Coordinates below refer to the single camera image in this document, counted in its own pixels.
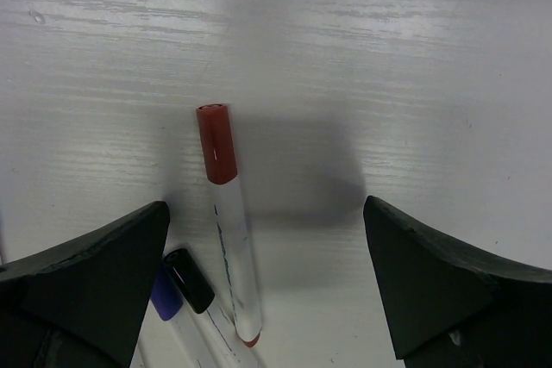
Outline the purple capped pen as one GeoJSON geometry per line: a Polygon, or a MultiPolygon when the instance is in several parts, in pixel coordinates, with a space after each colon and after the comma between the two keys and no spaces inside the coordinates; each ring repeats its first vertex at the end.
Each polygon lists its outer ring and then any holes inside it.
{"type": "Polygon", "coordinates": [[[186,367],[216,367],[216,361],[163,262],[156,272],[150,301],[159,318],[171,329],[184,354],[186,367]]]}

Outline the dark red capped pen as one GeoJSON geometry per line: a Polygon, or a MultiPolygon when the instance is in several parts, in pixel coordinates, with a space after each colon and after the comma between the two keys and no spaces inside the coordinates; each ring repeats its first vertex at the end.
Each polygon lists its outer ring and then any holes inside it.
{"type": "Polygon", "coordinates": [[[253,347],[260,338],[262,313],[229,107],[203,105],[196,116],[234,322],[245,346],[253,347]]]}

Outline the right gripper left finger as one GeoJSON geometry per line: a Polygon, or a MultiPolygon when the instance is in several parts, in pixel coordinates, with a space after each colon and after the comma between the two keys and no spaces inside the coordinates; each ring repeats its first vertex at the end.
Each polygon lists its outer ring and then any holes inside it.
{"type": "Polygon", "coordinates": [[[150,203],[1,266],[3,367],[128,367],[170,223],[150,203]]]}

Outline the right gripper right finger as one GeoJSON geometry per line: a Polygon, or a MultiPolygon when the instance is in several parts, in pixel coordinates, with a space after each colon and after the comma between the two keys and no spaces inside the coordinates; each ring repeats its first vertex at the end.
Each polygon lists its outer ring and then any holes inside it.
{"type": "Polygon", "coordinates": [[[368,250],[407,367],[549,367],[551,272],[435,230],[369,196],[368,250]]]}

